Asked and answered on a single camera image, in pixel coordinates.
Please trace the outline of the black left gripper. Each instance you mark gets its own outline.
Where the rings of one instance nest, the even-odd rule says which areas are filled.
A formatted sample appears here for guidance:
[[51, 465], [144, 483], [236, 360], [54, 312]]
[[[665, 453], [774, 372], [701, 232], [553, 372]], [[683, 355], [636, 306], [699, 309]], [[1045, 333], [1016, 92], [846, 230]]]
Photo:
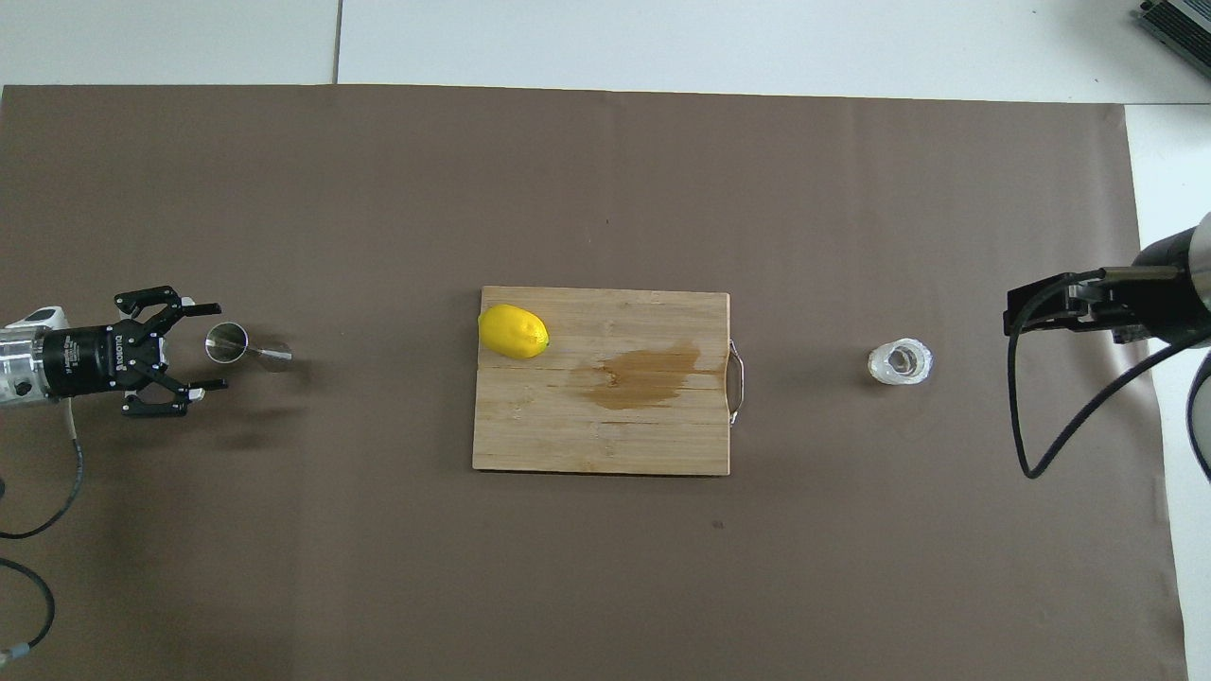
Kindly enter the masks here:
[[[117, 293], [117, 324], [44, 332], [44, 384], [51, 396], [124, 391], [122, 414], [130, 418], [184, 417], [208, 393], [226, 391], [226, 379], [183, 383], [167, 373], [163, 337], [185, 317], [213, 316], [218, 303], [199, 303], [176, 288]], [[170, 393], [160, 402], [142, 397], [150, 385]]]

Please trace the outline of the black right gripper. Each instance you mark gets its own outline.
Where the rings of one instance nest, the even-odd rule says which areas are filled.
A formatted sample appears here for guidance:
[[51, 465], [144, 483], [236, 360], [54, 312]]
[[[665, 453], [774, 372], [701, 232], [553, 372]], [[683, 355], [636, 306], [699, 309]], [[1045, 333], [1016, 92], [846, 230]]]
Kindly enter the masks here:
[[1103, 281], [1112, 301], [1126, 309], [1115, 324], [1117, 344], [1159, 338], [1169, 345], [1209, 332], [1209, 228], [1193, 227], [1147, 246], [1129, 267], [1104, 271], [1064, 271], [1009, 290], [1005, 337], [1032, 331], [1103, 330], [1094, 320], [1094, 302], [1074, 293]]

